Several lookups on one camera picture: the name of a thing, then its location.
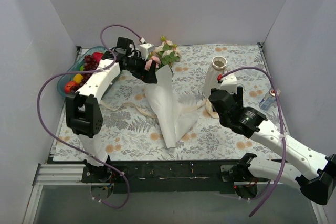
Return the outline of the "pink flower bouquet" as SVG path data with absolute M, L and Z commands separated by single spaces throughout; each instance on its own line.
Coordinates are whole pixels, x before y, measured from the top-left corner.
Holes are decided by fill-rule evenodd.
M 181 60 L 182 53 L 177 44 L 174 44 L 165 36 L 161 36 L 160 40 L 162 42 L 161 45 L 155 47 L 147 57 L 144 67 L 146 71 L 150 70 L 152 62 L 155 62 L 156 70 L 158 70 L 166 65 L 172 67 L 173 63 Z

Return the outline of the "white wrapping paper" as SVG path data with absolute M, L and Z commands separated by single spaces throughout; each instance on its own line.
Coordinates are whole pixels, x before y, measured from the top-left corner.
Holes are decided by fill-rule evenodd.
M 195 97 L 190 94 L 175 94 L 172 72 L 164 66 L 156 72 L 157 84 L 147 84 L 146 99 L 156 114 L 167 148 L 175 148 L 178 142 L 197 122 L 197 110 L 181 113 L 181 107 L 196 106 Z

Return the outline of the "cream printed ribbon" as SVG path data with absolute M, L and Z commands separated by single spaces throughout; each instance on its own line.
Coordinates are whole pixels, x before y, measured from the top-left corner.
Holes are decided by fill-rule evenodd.
M 136 110 L 144 116 L 154 118 L 154 119 L 157 118 L 156 114 L 149 113 L 149 112 L 143 110 L 142 108 L 138 107 L 136 104 L 134 104 L 132 102 L 125 102 L 125 103 L 121 104 L 120 107 L 114 108 L 114 107 L 111 107 L 111 106 L 107 105 L 104 101 L 101 100 L 100 105 L 105 107 L 106 109 L 108 109 L 110 111 L 113 111 L 113 112 L 121 109 L 122 107 L 129 106 L 129 107 L 136 108 Z M 213 111 L 213 107 L 212 107 L 209 99 L 203 100 L 200 105 L 189 106 L 189 107 L 184 107 L 184 108 L 181 107 L 180 109 L 178 109 L 178 111 L 181 112 L 181 113 L 193 112 L 193 111 L 196 111 L 196 110 L 202 108 L 203 106 L 205 106 L 205 109 L 206 109 L 207 113 L 210 115 L 210 117 L 212 117 L 214 119 L 219 119 L 219 115 L 216 111 L 215 112 Z

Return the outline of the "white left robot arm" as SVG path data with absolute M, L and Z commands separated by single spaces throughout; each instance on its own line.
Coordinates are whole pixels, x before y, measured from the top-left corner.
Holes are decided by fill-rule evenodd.
M 108 154 L 99 136 L 103 126 L 100 101 L 123 70 L 144 83 L 156 84 L 157 64 L 150 61 L 154 50 L 153 44 L 144 42 L 136 47 L 132 40 L 118 38 L 115 47 L 104 52 L 101 59 L 93 60 L 99 71 L 93 73 L 75 93 L 66 95 L 66 124 L 80 139 L 86 162 L 95 166 L 93 175 L 100 182 L 108 181 L 112 175 L 111 168 L 104 164 Z

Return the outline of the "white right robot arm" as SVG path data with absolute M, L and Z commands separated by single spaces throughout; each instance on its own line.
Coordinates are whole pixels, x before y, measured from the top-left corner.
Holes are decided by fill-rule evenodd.
M 261 112 L 244 107 L 243 92 L 229 94 L 211 89 L 209 101 L 219 115 L 220 124 L 234 133 L 260 143 L 285 159 L 280 182 L 316 204 L 326 205 L 335 190 L 335 155 L 314 151 L 290 135 L 283 135 Z

